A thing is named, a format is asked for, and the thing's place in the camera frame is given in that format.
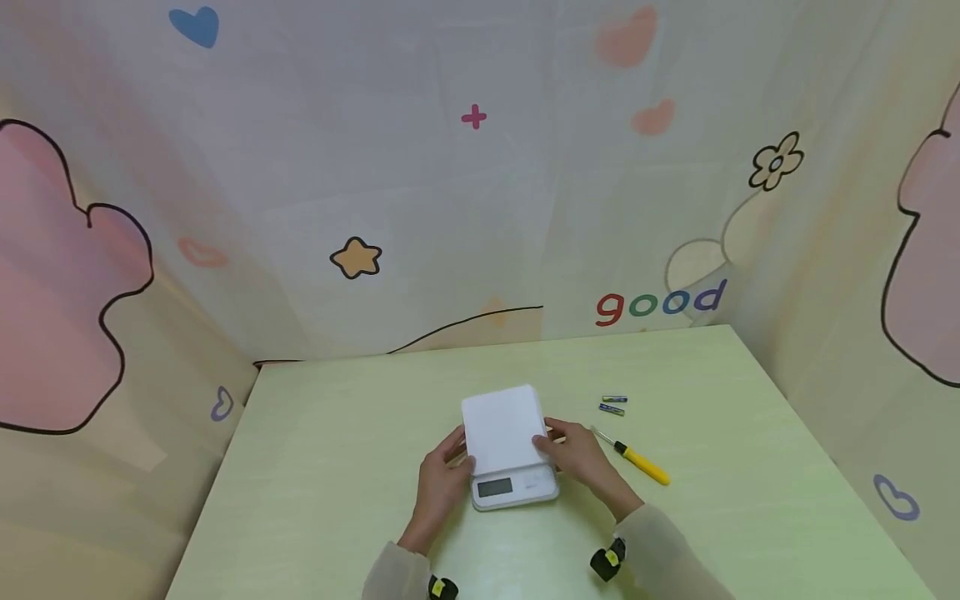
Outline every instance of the scale display screen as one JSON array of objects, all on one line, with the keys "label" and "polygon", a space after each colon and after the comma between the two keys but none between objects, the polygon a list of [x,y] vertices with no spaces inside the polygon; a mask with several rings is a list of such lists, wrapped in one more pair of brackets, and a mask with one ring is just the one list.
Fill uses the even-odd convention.
[{"label": "scale display screen", "polygon": [[510,493],[513,490],[514,484],[511,482],[510,477],[505,479],[494,479],[493,481],[485,481],[477,484],[477,494],[481,498],[486,498],[492,495],[500,495],[502,493]]}]

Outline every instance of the kitchen scale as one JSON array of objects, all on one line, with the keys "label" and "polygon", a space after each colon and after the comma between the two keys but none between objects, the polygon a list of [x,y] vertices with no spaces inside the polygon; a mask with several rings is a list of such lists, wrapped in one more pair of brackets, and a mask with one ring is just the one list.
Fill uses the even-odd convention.
[{"label": "kitchen scale", "polygon": [[543,502],[560,493],[549,458],[534,447],[546,435],[533,386],[466,398],[462,404],[467,453],[476,463],[470,497],[478,511]]}]

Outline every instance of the sleeve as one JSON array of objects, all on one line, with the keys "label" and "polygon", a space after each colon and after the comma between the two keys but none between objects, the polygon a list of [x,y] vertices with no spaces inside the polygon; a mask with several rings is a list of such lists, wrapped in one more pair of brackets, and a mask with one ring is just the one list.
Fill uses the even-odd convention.
[{"label": "sleeve", "polygon": [[624,563],[636,584],[653,600],[733,600],[660,509],[644,504],[617,525],[615,535],[623,539]]},{"label": "sleeve", "polygon": [[362,600],[425,600],[430,562],[425,556],[388,542],[373,563]]}]

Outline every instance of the light green table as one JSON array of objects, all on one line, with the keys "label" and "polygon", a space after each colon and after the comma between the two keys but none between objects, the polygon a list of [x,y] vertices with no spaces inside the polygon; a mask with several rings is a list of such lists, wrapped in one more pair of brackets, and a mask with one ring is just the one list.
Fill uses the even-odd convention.
[{"label": "light green table", "polygon": [[[740,600],[932,598],[725,326],[266,367],[167,598],[359,598],[460,400],[523,383],[666,469],[662,488],[608,448]],[[431,558],[461,600],[642,598],[589,569],[612,526],[564,481],[548,504],[467,501]]]}]

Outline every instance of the blue heart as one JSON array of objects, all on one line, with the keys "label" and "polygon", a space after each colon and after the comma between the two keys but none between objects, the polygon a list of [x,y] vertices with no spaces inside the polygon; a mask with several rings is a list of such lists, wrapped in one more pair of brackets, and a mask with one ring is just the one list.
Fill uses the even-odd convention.
[{"label": "blue heart", "polygon": [[170,11],[170,23],[184,37],[204,48],[212,48],[217,43],[220,31],[220,17],[210,7],[203,7],[196,14],[173,9]]},{"label": "blue heart", "polygon": [[220,386],[217,389],[217,403],[210,410],[210,418],[216,421],[224,420],[230,416],[231,412],[233,412],[233,396],[230,395],[227,388]]},{"label": "blue heart", "polygon": [[[897,486],[883,475],[874,475],[874,488],[876,489],[876,493],[879,494],[880,499],[883,500],[883,503],[887,505],[887,509],[896,518],[901,521],[915,521],[920,518],[920,504],[917,500],[909,493],[898,490]],[[884,490],[888,490],[890,495],[893,496],[895,500],[898,500],[900,508],[895,507],[893,502],[887,499],[887,494]],[[901,510],[901,508],[908,507],[909,510],[907,511]]]}]

